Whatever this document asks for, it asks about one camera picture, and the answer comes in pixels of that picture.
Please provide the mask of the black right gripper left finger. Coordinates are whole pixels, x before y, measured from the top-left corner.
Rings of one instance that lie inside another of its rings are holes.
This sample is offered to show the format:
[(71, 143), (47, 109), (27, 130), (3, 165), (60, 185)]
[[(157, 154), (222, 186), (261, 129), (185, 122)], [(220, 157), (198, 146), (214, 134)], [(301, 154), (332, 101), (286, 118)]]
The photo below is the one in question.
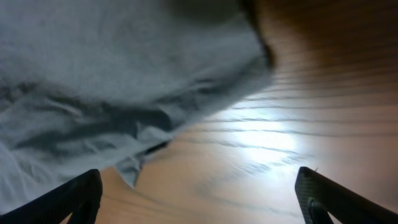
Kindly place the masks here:
[(1, 224), (94, 224), (100, 208), (103, 184), (92, 169), (45, 195), (1, 215)]

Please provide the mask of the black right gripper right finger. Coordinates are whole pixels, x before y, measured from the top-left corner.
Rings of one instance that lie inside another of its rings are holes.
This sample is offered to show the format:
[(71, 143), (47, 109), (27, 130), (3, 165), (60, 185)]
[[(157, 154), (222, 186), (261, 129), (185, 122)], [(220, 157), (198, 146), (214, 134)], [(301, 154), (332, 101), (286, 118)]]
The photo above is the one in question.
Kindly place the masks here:
[(354, 193), (325, 176), (301, 167), (295, 193), (306, 224), (397, 224), (397, 214)]

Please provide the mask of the grey shorts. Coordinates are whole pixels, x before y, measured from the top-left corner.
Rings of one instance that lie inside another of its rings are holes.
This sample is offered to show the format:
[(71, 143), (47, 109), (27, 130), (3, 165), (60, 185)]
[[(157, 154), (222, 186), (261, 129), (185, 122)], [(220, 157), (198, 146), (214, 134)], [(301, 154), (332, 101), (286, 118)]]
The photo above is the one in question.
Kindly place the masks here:
[(90, 169), (134, 186), (271, 75), (244, 1), (2, 0), (1, 213)]

